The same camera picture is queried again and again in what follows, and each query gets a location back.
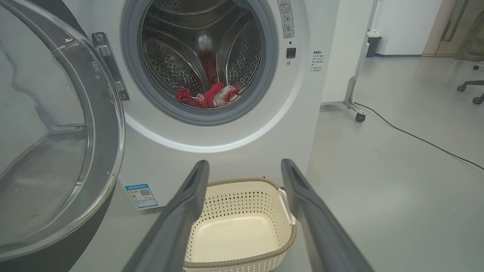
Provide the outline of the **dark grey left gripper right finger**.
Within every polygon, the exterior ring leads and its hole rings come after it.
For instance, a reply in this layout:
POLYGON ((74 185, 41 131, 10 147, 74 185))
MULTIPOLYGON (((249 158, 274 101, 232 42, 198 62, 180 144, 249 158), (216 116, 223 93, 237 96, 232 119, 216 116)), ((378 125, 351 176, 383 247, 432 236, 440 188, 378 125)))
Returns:
POLYGON ((370 263, 291 159, 281 172, 292 215, 301 223, 313 272, 373 272, 370 263))

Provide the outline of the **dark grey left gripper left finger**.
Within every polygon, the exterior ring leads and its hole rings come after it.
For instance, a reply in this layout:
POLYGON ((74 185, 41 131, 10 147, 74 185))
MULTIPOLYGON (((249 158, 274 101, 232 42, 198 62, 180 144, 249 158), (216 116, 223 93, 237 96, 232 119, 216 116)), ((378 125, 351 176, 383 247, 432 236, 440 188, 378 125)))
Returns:
POLYGON ((197 162, 123 268, 124 272, 182 272, 192 224, 200 217, 209 162, 197 162))

